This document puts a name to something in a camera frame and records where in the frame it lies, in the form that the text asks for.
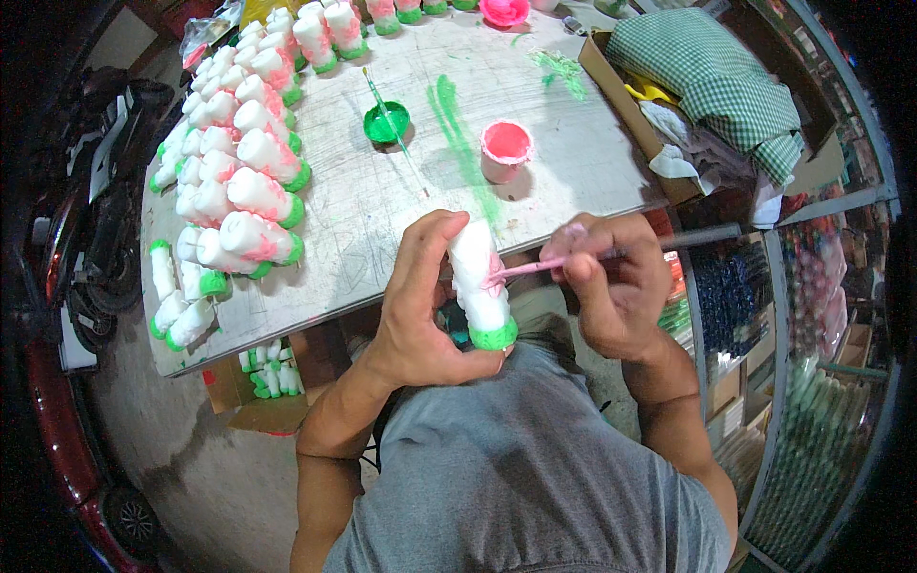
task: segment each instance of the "pink paint cup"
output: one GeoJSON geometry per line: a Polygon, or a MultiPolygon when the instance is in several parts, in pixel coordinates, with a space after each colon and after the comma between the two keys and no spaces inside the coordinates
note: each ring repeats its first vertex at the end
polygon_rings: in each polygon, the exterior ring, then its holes
{"type": "Polygon", "coordinates": [[[508,119],[498,119],[481,131],[481,172],[488,181],[508,183],[532,159],[532,134],[508,119]]]}

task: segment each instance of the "green paint smear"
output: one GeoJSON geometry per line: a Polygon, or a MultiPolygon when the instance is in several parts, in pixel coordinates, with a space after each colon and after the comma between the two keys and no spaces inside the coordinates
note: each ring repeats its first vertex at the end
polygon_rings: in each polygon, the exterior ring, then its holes
{"type": "Polygon", "coordinates": [[[551,73],[541,80],[545,87],[554,82],[554,76],[560,76],[563,78],[570,95],[579,102],[586,101],[586,88],[582,86],[580,81],[582,66],[580,66],[579,62],[561,55],[559,51],[534,50],[529,52],[527,56],[535,65],[547,66],[551,69],[551,73]]]}
{"type": "Polygon", "coordinates": [[[426,101],[436,114],[439,128],[446,136],[449,149],[456,156],[458,172],[465,184],[471,188],[475,200],[481,208],[481,213],[491,228],[496,227],[497,216],[500,214],[500,202],[493,195],[491,185],[481,174],[480,152],[472,150],[466,133],[469,131],[459,115],[459,106],[456,103],[456,85],[449,81],[443,74],[436,80],[436,88],[432,85],[426,87],[426,101]]]}
{"type": "Polygon", "coordinates": [[[532,32],[523,32],[522,34],[517,34],[516,37],[513,38],[513,41],[510,42],[510,46],[515,48],[515,43],[519,41],[519,38],[521,38],[522,36],[525,36],[526,34],[531,34],[531,33],[532,32]]]}

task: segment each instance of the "green paint cup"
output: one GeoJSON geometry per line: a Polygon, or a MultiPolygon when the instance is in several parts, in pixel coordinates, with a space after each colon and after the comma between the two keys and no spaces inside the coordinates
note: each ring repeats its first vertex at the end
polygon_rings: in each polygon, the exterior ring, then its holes
{"type": "MultiPolygon", "coordinates": [[[[407,125],[411,123],[411,116],[407,113],[407,109],[398,102],[385,102],[385,109],[389,110],[392,123],[398,129],[398,136],[403,138],[407,125]]],[[[373,143],[393,143],[397,140],[378,105],[363,116],[363,133],[373,143]]]]}

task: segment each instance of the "left hand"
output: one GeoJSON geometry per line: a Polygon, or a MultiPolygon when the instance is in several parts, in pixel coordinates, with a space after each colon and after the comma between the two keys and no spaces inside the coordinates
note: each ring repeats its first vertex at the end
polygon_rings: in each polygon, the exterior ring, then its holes
{"type": "Polygon", "coordinates": [[[386,390],[401,386],[456,385],[495,375],[500,350],[461,352],[433,322],[445,299],[438,283],[449,241],[468,224],[464,211],[438,209],[404,230],[395,268],[385,288],[375,339],[358,358],[386,390]]]}

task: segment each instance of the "green checkered cloth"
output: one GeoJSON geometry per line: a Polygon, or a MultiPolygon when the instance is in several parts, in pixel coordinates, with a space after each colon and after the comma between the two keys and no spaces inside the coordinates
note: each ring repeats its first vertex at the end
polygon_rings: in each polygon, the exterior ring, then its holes
{"type": "Polygon", "coordinates": [[[803,143],[790,89],[700,8],[660,10],[614,28],[605,57],[680,96],[695,125],[709,128],[768,174],[788,182],[803,143]]]}

